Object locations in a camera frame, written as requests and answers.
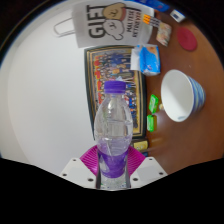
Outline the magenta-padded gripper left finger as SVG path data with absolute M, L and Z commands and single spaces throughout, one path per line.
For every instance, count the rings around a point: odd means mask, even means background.
M 98 186 L 98 154 L 93 146 L 80 158 L 72 158 L 60 173 L 60 177 L 78 186 L 96 189 Z

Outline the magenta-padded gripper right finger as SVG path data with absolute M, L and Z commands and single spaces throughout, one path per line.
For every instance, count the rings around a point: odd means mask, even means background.
M 133 147 L 128 149 L 127 172 L 132 189 L 146 186 L 167 175 L 154 157 L 145 157 Z

